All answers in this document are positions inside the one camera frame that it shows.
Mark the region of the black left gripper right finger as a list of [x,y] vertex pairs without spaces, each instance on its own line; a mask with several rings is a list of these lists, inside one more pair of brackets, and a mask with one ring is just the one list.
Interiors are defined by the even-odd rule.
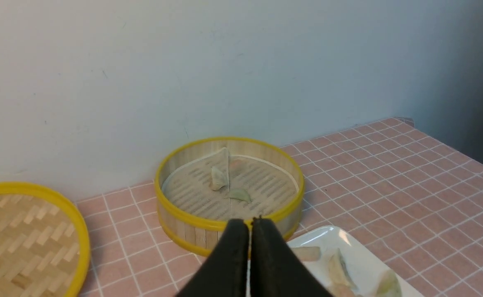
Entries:
[[253,218],[250,294],[253,297],[330,297],[284,241],[274,222]]

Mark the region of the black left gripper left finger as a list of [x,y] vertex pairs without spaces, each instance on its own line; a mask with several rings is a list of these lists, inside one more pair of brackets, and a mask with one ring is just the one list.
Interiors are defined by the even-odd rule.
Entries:
[[249,259],[249,228],[231,219],[203,265],[177,297],[245,297]]

